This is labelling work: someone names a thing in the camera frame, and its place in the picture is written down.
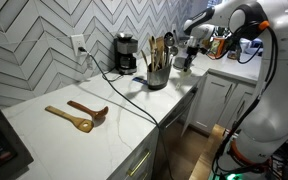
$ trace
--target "white countertop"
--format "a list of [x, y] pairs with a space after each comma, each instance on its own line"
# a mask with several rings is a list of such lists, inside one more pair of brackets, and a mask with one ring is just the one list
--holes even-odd
[[[132, 81], [133, 77], [146, 79], [144, 61], [138, 60], [138, 72], [113, 85], [161, 122], [208, 68], [257, 80], [259, 66], [259, 57], [240, 65], [230, 59], [210, 60], [199, 55], [193, 61], [191, 77], [184, 80], [180, 90], [175, 90], [179, 71], [172, 68], [168, 85], [152, 91]], [[109, 79], [116, 76], [108, 74]], [[92, 110], [108, 106], [109, 112], [104, 121], [94, 122], [90, 133], [84, 133], [44, 110], [52, 105], [73, 116], [91, 119], [67, 105], [69, 100]], [[106, 179], [155, 127], [147, 115], [115, 93], [101, 75], [4, 109], [3, 113], [34, 158], [29, 171], [18, 179]]]

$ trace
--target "floor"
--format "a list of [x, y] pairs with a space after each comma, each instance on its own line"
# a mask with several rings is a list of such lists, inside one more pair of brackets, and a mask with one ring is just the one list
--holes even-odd
[[[182, 128], [182, 124], [174, 123], [168, 128], [164, 135], [174, 180], [189, 179], [195, 164], [204, 149], [204, 145], [207, 142], [207, 136], [190, 127], [187, 129], [184, 136], [181, 137]], [[155, 164], [159, 164], [159, 162], [162, 162], [162, 160], [156, 159]], [[166, 163], [163, 163], [161, 167], [159, 167], [155, 176], [153, 176], [153, 179], [171, 179]]]

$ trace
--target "herringbone tile backsplash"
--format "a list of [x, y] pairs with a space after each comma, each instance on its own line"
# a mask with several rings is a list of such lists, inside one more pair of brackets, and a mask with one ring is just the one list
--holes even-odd
[[70, 36], [83, 34], [105, 70], [114, 67], [116, 32], [163, 36], [188, 18], [192, 0], [0, 0], [0, 107], [43, 95], [98, 73], [76, 58]]

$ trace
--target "utensil holder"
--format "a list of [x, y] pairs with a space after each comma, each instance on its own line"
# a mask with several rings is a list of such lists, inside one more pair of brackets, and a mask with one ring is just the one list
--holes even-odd
[[163, 69], [154, 72], [147, 72], [148, 88], [151, 90], [163, 89], [167, 85], [171, 67], [171, 65], [167, 65]]

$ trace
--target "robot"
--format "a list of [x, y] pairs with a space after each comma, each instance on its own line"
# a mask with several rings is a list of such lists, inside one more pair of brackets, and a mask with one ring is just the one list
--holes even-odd
[[[264, 51], [249, 109], [220, 145], [213, 161], [220, 173], [213, 173], [265, 179], [271, 155], [288, 140], [288, 0], [230, 0], [188, 19], [184, 33], [192, 41], [184, 69], [189, 69], [214, 25], [229, 27], [235, 44], [240, 38], [260, 38]], [[237, 129], [238, 138], [228, 143]]]

